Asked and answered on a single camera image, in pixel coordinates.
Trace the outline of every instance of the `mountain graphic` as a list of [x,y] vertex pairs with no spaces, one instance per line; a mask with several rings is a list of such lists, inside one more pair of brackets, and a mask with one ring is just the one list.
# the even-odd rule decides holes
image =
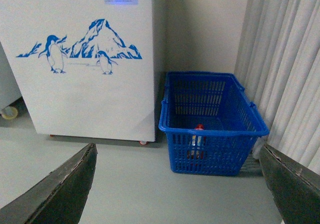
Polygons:
[[30,55],[34,55],[34,54],[38,53],[38,49],[40,48],[41,45],[42,44],[38,44],[38,42],[36,42],[36,44],[33,46],[33,48],[28,53],[20,54],[17,57],[26,58],[26,57],[29,57]]
[[[61,51],[69,58],[98,58],[97,53],[104,51],[110,58],[114,59],[142,59],[138,49],[134,45],[127,47],[123,39],[105,19],[93,21],[85,36],[71,47],[63,46],[62,43],[66,41],[66,38],[65,36],[57,43],[61,44]],[[17,57],[29,57],[38,53],[40,46],[41,44],[37,43],[29,53],[20,54]]]

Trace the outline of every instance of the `caster wheel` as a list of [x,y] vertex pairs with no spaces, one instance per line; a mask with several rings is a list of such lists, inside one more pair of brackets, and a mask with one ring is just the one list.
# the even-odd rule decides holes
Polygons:
[[18,116],[18,110],[16,109],[16,107],[8,106],[2,111],[1,116],[5,120],[16,119],[16,117]]
[[147,141],[142,141],[142,140],[141,140],[141,141],[139,141],[139,144],[140,144],[140,145],[148,145],[149,142],[147,142]]

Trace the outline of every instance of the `penguin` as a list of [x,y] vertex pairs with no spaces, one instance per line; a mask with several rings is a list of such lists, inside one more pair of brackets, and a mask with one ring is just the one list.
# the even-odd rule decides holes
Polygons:
[[45,55],[48,63],[51,66],[51,71],[55,74],[64,74],[64,61],[63,56],[68,57],[67,54],[62,51],[61,47],[58,45],[59,38],[55,35],[50,35],[46,39],[46,48],[39,54],[38,58]]
[[109,56],[106,54],[105,51],[98,51],[96,56],[99,58],[98,61],[96,62],[97,65],[100,64],[100,68],[103,72],[104,75],[112,75],[113,72],[112,72],[112,64],[116,64],[117,63],[113,60],[111,60],[109,58]]

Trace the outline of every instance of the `bottle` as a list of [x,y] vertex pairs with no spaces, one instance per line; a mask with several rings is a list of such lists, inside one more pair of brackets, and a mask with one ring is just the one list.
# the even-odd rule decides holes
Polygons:
[[[205,128],[204,128],[204,126],[203,126],[202,124],[198,124],[198,125],[196,126],[196,128],[195,128],[195,130],[204,130],[204,129],[205,129]],[[201,159],[203,159],[203,151],[201,152],[201,156],[200,156],[199,150],[197,150],[197,151],[194,151],[194,150],[195,150],[195,149],[199,149],[200,146],[201,146],[201,144],[202,144],[202,141],[203,141],[203,144],[204,144],[204,141],[205,141],[205,140],[206,140],[205,138],[202,139],[202,136],[198,136],[198,138],[197,138],[196,135],[193,135],[193,136],[192,136],[191,145],[194,146],[194,147],[193,147],[192,151],[188,151],[188,152],[187,152],[187,158],[188,158],[188,159],[189,159],[189,158],[191,158],[191,159],[194,159],[194,158],[198,159],[199,157],[201,157]]]

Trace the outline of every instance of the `white freezer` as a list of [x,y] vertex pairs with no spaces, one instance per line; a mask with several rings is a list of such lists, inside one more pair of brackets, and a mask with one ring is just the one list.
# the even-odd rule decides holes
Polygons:
[[5,52],[0,43],[0,111],[21,97]]
[[0,0],[0,15],[38,133],[155,140],[165,0]]

